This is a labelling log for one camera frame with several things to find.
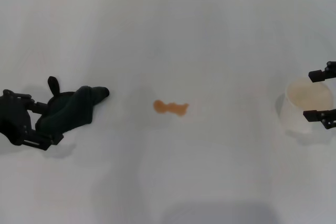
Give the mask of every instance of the orange liquid spill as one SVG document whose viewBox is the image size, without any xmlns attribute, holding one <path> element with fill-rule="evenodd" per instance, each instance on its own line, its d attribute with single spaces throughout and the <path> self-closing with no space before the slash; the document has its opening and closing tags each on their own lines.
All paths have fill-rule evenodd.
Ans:
<svg viewBox="0 0 336 224">
<path fill-rule="evenodd" d="M 159 114 L 164 114 L 168 111 L 178 116 L 183 116 L 185 115 L 185 113 L 187 113 L 187 108 L 189 104 L 186 103 L 183 105 L 178 105 L 175 102 L 165 104 L 163 101 L 156 100 L 153 103 L 153 106 L 154 106 L 155 111 Z"/>
</svg>

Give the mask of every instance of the white table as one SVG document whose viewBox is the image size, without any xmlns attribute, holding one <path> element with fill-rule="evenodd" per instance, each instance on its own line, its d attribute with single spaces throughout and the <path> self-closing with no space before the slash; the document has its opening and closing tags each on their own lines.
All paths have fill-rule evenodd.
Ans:
<svg viewBox="0 0 336 224">
<path fill-rule="evenodd" d="M 1 89 L 113 92 L 46 152 L 1 136 L 0 222 L 334 223 L 336 140 L 278 105 L 335 41 L 336 0 L 0 0 Z"/>
</svg>

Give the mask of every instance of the white paper cup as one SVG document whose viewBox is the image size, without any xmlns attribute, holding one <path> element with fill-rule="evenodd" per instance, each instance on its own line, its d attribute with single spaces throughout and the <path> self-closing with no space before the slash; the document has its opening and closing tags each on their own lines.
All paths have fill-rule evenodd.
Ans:
<svg viewBox="0 0 336 224">
<path fill-rule="evenodd" d="M 286 131 L 307 134 L 312 132 L 313 124 L 316 123 L 308 122 L 303 112 L 331 109 L 333 109 L 333 95 L 330 89 L 322 82 L 313 83 L 308 77 L 302 77 L 287 86 L 280 121 Z"/>
</svg>

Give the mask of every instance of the green cloth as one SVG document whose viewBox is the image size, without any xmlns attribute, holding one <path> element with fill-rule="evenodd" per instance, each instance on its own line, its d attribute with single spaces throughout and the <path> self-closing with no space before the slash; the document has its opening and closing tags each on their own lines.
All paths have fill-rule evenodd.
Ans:
<svg viewBox="0 0 336 224">
<path fill-rule="evenodd" d="M 54 97 L 48 109 L 36 123 L 36 130 L 50 135 L 61 135 L 92 122 L 93 106 L 109 96 L 104 87 L 83 86 L 76 92 L 59 93 L 56 78 L 48 80 Z"/>
</svg>

